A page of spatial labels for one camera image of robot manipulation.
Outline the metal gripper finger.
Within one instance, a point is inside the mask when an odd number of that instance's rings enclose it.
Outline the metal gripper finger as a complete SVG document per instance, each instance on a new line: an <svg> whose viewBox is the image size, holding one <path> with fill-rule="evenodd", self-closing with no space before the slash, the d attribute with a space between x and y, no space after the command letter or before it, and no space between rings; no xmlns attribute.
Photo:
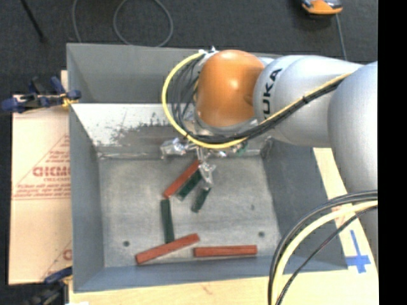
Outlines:
<svg viewBox="0 0 407 305"><path fill-rule="evenodd" d="M188 151L188 143L179 138L166 140L160 146L160 151L162 158L183 156Z"/></svg>
<svg viewBox="0 0 407 305"><path fill-rule="evenodd" d="M203 178L203 184L206 189L211 189L214 186L214 171L216 165L212 165L206 161L200 163L199 171Z"/></svg>

